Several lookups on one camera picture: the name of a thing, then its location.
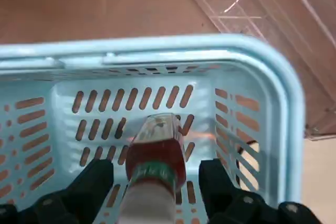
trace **green label band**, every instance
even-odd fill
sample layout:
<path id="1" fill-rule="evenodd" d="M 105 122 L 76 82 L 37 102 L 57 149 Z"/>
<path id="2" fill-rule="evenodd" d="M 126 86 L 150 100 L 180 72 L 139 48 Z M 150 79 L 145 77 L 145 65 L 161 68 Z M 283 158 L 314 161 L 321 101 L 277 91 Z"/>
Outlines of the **green label band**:
<path id="1" fill-rule="evenodd" d="M 132 175 L 130 185 L 143 178 L 157 178 L 175 191 L 176 176 L 174 170 L 162 162 L 147 162 L 138 165 Z"/>

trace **light blue plastic basket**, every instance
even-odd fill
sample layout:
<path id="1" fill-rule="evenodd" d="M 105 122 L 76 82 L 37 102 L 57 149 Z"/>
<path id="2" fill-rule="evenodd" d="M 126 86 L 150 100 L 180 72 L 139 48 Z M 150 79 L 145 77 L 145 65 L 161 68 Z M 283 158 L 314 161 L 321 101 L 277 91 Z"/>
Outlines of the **light blue plastic basket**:
<path id="1" fill-rule="evenodd" d="M 4 45 L 0 81 L 0 203 L 26 208 L 69 185 L 93 158 L 109 158 L 114 188 L 95 223 L 114 223 L 127 187 L 127 146 L 148 115 L 164 112 L 180 115 L 187 134 L 177 223 L 206 221 L 197 178 L 203 159 L 220 157 L 236 186 L 238 176 L 272 206 L 300 200 L 302 88 L 286 59 L 257 39 Z M 259 151 L 246 144 L 252 140 Z"/>

